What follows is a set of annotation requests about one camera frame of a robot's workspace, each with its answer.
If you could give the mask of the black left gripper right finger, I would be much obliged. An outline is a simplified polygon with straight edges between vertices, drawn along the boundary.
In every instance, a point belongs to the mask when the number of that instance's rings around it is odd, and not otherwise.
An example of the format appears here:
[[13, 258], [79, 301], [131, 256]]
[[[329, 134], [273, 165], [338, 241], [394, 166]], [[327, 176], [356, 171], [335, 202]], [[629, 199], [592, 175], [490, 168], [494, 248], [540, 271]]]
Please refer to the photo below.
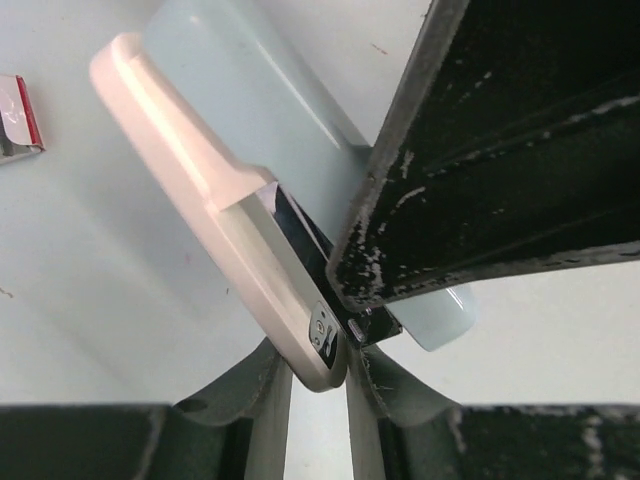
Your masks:
[[464, 405], [371, 346], [346, 379], [357, 479], [636, 479], [636, 405]]

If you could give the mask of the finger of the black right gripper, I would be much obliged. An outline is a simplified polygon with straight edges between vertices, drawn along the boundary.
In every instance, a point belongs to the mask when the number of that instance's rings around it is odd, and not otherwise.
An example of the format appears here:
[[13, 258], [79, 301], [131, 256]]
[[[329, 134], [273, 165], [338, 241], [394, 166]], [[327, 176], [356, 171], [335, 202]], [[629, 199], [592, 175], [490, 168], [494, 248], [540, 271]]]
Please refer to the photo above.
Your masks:
[[638, 3], [432, 2], [328, 262], [342, 303], [638, 257]]

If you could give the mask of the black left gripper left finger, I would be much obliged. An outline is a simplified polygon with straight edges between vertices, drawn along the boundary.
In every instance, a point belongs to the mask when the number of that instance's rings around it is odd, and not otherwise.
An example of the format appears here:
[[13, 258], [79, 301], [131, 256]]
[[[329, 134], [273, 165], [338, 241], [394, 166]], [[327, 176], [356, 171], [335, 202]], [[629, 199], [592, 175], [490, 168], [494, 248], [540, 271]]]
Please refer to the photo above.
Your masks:
[[280, 479], [292, 372], [268, 340], [175, 405], [1, 409], [4, 479]]

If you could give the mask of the light blue white stapler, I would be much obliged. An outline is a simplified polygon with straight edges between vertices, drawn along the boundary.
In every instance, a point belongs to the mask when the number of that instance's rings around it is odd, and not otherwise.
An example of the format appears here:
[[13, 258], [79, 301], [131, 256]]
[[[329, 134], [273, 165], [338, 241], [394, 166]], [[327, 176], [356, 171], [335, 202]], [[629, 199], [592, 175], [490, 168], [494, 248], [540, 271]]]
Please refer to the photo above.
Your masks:
[[251, 1], [168, 1], [90, 77], [202, 247], [300, 381], [340, 386], [351, 349], [433, 351], [475, 323], [467, 286], [351, 312], [326, 275], [368, 142]]

